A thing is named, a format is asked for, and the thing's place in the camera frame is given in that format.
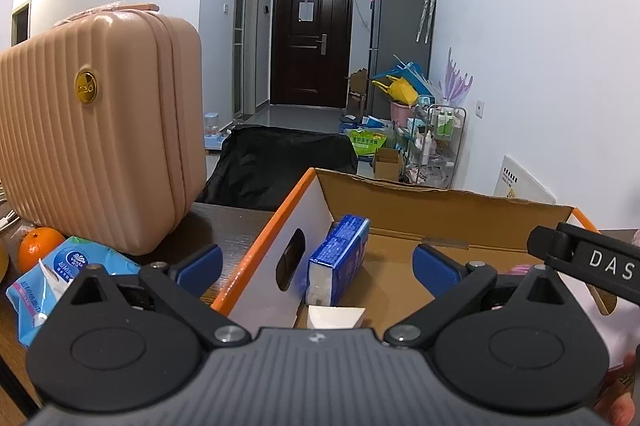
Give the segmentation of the person's right hand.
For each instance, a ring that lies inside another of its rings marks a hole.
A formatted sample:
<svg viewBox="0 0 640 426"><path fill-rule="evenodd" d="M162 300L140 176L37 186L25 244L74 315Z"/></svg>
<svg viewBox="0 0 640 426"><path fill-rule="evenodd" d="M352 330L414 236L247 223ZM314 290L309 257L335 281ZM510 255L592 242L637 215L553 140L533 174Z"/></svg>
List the person's right hand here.
<svg viewBox="0 0 640 426"><path fill-rule="evenodd" d="M634 393L639 389L638 361L635 352L627 352L623 365L611 375L611 385L605 389L594 410L614 426L628 426L637 415Z"/></svg>

